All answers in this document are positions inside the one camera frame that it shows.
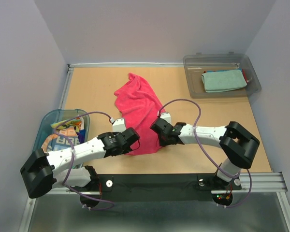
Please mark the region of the pink towel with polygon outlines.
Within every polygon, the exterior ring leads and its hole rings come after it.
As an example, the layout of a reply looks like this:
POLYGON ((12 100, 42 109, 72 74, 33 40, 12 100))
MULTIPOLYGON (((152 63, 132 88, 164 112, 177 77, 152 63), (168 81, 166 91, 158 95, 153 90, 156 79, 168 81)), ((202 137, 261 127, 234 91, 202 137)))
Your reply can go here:
POLYGON ((156 153, 160 149, 158 136, 150 129, 157 119, 162 104, 150 84, 141 76, 128 74, 129 81, 114 92, 115 106, 125 119, 126 127, 132 127, 140 140, 132 145, 132 156, 156 153))

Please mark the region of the mint green towel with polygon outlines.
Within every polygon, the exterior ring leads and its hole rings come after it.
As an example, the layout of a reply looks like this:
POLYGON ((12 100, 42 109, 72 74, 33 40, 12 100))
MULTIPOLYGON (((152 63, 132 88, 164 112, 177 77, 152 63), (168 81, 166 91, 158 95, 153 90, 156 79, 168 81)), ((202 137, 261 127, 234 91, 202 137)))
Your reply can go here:
POLYGON ((242 72, 237 69, 203 73, 201 79, 208 93, 232 91, 247 86, 242 72))

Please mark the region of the red blue cat towel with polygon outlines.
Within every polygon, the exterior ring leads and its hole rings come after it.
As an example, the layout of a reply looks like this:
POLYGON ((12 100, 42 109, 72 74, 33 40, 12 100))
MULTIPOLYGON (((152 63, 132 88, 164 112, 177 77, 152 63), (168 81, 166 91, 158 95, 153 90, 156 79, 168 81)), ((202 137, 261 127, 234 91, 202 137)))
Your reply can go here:
MULTIPOLYGON (((242 72, 242 75, 243 75, 246 83, 248 84, 251 81, 251 79, 248 79, 248 77, 247 77, 246 72, 244 71, 244 69, 238 68, 237 70, 240 70, 242 72)), ((203 73, 208 73, 208 72, 216 72, 216 71, 204 71, 203 73)))

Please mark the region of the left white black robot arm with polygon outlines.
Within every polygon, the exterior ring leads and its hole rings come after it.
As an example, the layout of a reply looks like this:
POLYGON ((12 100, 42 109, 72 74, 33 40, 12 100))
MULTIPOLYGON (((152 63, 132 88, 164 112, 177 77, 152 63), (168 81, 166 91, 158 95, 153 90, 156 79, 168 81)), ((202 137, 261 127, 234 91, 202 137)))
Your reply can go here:
POLYGON ((68 168, 94 159, 118 156, 132 151, 131 146, 140 140, 133 128, 123 132, 106 132, 75 146, 59 151, 32 152, 20 169, 27 193, 31 199, 48 193, 53 185, 62 183, 57 176, 68 168))

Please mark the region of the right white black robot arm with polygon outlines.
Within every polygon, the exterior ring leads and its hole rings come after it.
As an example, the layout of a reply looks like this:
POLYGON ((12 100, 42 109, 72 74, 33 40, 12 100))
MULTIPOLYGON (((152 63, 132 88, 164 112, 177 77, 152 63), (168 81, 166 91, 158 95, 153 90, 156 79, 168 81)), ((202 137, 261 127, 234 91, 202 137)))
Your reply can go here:
POLYGON ((199 179, 199 189, 218 190, 238 178, 242 169, 250 169, 260 146, 259 139, 241 124, 231 121, 226 126, 202 127, 178 122, 174 126, 161 117, 150 129, 158 136, 159 145, 198 144, 207 157, 204 146, 213 146, 224 151, 226 159, 216 164, 217 170, 209 178, 199 179))

